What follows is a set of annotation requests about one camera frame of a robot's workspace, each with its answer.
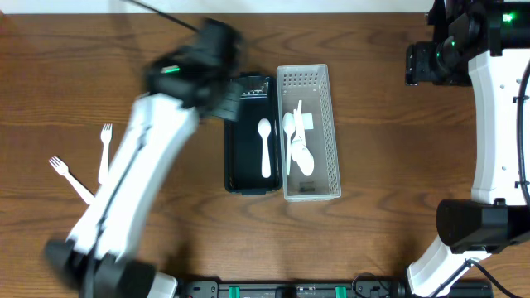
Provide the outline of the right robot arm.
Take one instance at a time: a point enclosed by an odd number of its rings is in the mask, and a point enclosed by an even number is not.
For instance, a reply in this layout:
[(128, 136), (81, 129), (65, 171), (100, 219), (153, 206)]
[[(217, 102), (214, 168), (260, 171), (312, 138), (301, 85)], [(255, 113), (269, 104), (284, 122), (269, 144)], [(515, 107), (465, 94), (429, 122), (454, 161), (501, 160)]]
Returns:
[(529, 4), (435, 0), (430, 41), (407, 49), (405, 83), (470, 87), (476, 169), (469, 199), (444, 199), (437, 235), (407, 268), (420, 297), (469, 296), (471, 268), (529, 239)]

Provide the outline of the white plastic spoon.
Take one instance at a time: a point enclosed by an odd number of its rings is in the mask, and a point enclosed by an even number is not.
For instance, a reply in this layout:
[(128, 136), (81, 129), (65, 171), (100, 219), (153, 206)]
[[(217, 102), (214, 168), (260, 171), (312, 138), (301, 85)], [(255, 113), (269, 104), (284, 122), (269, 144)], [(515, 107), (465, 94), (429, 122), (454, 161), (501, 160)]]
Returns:
[(269, 178), (272, 174), (268, 149), (268, 137), (271, 133), (271, 130), (271, 124), (266, 118), (262, 118), (258, 122), (258, 134), (262, 138), (261, 173), (263, 178)]
[(315, 169), (314, 157), (299, 138), (291, 142), (291, 158), (299, 166), (303, 175), (312, 175)]
[(283, 116), (283, 131), (287, 136), (286, 142), (286, 175), (290, 175), (291, 170), (291, 144), (292, 144), (292, 135), (296, 131), (296, 125), (294, 116), (292, 113), (285, 113)]
[(297, 107), (296, 107), (296, 111), (294, 112), (295, 119), (297, 121), (303, 121), (301, 108), (302, 108), (302, 100), (299, 100), (298, 104), (297, 104)]
[(300, 109), (293, 110), (293, 117), (295, 120), (295, 140), (299, 140), (304, 146), (306, 145), (305, 127), (303, 123), (303, 117)]

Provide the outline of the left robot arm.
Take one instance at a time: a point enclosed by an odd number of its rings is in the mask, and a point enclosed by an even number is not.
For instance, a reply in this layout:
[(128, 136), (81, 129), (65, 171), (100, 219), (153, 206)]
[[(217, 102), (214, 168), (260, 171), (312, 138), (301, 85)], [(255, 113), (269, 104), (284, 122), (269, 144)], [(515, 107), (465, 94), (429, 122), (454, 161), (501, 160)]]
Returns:
[(203, 117), (235, 120), (243, 38), (230, 25), (204, 19), (195, 39), (144, 70), (107, 180), (65, 240), (45, 245), (60, 279), (82, 297), (174, 297), (178, 280), (137, 260), (157, 194)]

